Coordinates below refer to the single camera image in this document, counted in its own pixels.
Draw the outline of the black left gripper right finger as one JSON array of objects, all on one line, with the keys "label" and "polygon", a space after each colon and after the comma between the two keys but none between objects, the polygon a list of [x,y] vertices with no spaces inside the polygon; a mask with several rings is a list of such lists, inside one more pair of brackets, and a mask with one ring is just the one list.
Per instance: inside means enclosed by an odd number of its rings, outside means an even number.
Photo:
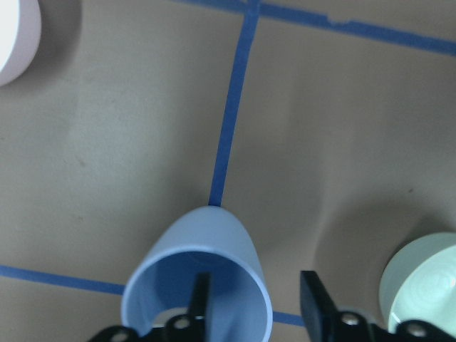
[{"label": "black left gripper right finger", "polygon": [[337,308],[315,271],[300,273],[301,317],[311,341],[454,341],[426,321],[400,323],[390,333],[355,311]]}]

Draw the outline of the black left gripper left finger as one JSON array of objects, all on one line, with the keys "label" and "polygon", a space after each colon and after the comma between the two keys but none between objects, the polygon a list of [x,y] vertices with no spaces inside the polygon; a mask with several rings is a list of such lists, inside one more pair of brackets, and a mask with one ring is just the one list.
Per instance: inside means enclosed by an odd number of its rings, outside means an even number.
[{"label": "black left gripper left finger", "polygon": [[210,273],[199,273],[186,312],[170,317],[164,326],[153,327],[142,336],[133,328],[109,326],[89,341],[206,341],[209,293]]}]

